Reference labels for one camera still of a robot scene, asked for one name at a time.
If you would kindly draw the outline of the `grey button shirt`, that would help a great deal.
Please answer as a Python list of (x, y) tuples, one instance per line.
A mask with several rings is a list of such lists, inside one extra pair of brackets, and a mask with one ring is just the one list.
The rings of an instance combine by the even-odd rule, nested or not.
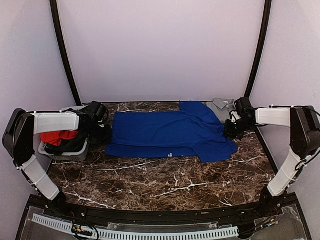
[(205, 105), (214, 112), (222, 124), (225, 124), (226, 120), (230, 120), (230, 112), (236, 110), (235, 100), (228, 98), (214, 98), (212, 101), (206, 102)]

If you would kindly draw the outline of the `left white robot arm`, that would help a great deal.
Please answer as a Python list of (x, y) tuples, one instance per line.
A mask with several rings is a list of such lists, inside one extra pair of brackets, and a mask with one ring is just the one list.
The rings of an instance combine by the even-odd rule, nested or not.
[(109, 143), (112, 129), (108, 124), (109, 110), (100, 102), (59, 111), (25, 111), (17, 108), (11, 115), (2, 137), (15, 167), (29, 183), (51, 203), (51, 210), (60, 218), (67, 218), (70, 206), (65, 195), (50, 179), (36, 157), (34, 137), (60, 131), (83, 131), (91, 144)]

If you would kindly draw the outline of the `blue printed t-shirt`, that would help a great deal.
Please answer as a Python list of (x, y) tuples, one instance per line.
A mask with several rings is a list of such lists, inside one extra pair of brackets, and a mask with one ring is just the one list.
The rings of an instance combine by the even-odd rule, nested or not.
[(117, 112), (106, 155), (120, 158), (199, 157), (203, 163), (231, 159), (238, 151), (224, 125), (202, 102), (180, 102), (179, 111)]

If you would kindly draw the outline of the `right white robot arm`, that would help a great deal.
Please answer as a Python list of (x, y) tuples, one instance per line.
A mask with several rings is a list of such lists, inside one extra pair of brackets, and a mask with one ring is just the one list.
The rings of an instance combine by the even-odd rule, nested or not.
[(288, 154), (266, 192), (281, 196), (320, 154), (320, 114), (311, 105), (270, 105), (253, 107), (247, 97), (235, 101), (235, 109), (224, 124), (230, 139), (242, 139), (244, 133), (258, 127), (283, 128), (288, 140)]

